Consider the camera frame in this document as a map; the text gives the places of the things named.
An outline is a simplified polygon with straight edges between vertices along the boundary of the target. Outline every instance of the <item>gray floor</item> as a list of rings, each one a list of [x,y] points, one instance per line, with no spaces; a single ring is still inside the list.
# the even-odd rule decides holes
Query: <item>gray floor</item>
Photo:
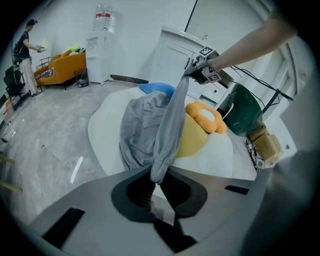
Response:
[[[106,175],[91,149],[88,121],[108,94],[134,86],[121,81],[85,88],[74,86],[66,91],[52,86],[19,108],[13,122],[1,130],[9,142],[0,145],[0,150],[15,160],[15,164],[2,167],[1,178],[23,190],[18,195],[0,188],[14,216],[29,224],[77,186]],[[227,134],[233,144],[233,176],[254,180],[256,172],[245,148],[245,138],[230,130]],[[80,157],[82,164],[71,183]]]

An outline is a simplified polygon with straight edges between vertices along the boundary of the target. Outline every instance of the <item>gray cloth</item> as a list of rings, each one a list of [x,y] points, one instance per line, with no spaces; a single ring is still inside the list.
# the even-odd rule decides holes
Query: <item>gray cloth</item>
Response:
[[[180,146],[185,126],[185,99],[189,88],[189,76],[182,76],[166,108],[155,138],[153,166],[150,179],[161,184],[167,169],[173,164]]]
[[[155,140],[169,95],[154,91],[128,103],[120,127],[120,153],[127,170],[154,163]]]
[[[150,179],[160,184],[178,153],[185,125],[189,77],[182,76],[170,102],[160,91],[132,99],[120,127],[120,153],[127,170],[151,166]]]

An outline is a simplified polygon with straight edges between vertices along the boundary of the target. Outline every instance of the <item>yellow pillow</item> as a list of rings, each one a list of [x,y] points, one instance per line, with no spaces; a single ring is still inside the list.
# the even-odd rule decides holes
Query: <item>yellow pillow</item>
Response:
[[[69,56],[70,53],[71,53],[71,50],[67,50],[67,51],[65,51],[64,53],[61,54],[60,58]]]
[[[185,114],[185,123],[180,140],[180,147],[176,158],[193,156],[207,141],[207,133],[188,113]]]

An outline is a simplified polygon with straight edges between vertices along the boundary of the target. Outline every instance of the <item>orange sofa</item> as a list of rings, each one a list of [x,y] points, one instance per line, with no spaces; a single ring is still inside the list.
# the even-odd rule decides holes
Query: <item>orange sofa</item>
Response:
[[[86,54],[80,53],[75,55],[68,55],[69,51],[65,52],[63,55],[57,55],[52,57],[48,66],[34,72],[34,77],[42,74],[43,72],[53,68],[54,75],[49,77],[41,77],[36,79],[36,84],[38,87],[47,85],[61,85],[65,81],[74,78],[74,72],[77,70],[86,68]]]

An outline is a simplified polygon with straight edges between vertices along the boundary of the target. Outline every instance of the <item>man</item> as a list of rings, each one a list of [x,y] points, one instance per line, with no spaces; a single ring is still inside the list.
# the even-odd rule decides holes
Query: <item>man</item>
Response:
[[[219,72],[249,62],[278,49],[297,33],[298,31],[275,7],[261,28],[247,34],[220,56],[209,60],[208,64]]]
[[[18,43],[18,61],[20,66],[20,71],[23,73],[23,76],[26,80],[26,84],[29,86],[31,90],[31,97],[38,96],[39,94],[43,93],[43,90],[37,90],[37,82],[35,79],[34,72],[31,66],[31,57],[29,53],[29,49],[37,51],[37,53],[41,53],[44,50],[44,47],[38,46],[34,47],[32,44],[29,43],[29,32],[32,30],[34,25],[38,23],[34,19],[30,19],[26,26],[25,31],[21,35]]]

